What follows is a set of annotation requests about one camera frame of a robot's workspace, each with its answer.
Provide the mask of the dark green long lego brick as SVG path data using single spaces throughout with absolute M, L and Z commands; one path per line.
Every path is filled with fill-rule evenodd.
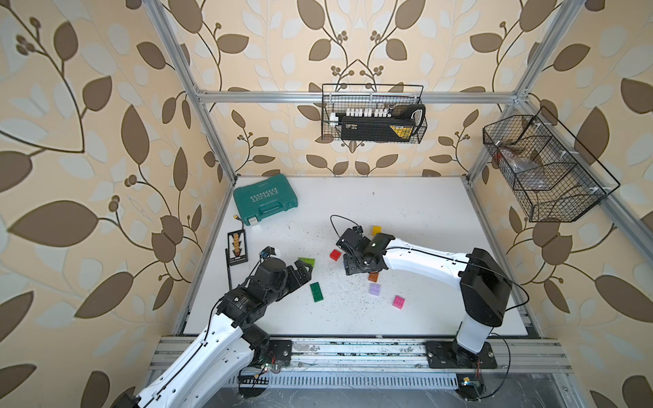
M 311 295 L 315 303 L 319 303 L 324 300 L 324 296 L 319 282 L 312 283 L 309 286 L 309 288 L 311 289 Z

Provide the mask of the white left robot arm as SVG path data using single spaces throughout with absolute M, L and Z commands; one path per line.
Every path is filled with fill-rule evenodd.
M 244 282 L 210 310 L 206 328 L 139 394 L 124 393 L 115 407 L 202 407 L 228 380 L 255 361 L 270 358 L 270 335 L 256 325 L 268 306 L 307 285 L 313 266 L 288 265 L 265 248 Z

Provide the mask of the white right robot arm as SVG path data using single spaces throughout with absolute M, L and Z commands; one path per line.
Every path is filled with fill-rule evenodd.
M 384 233 L 369 239 L 361 227 L 348 228 L 336 246 L 344 253 L 347 275 L 402 270 L 459 290 L 464 319 L 454 340 L 425 343 L 429 367 L 476 370 L 498 366 L 487 339 L 503 324 L 514 283 L 488 251 L 447 253 Z

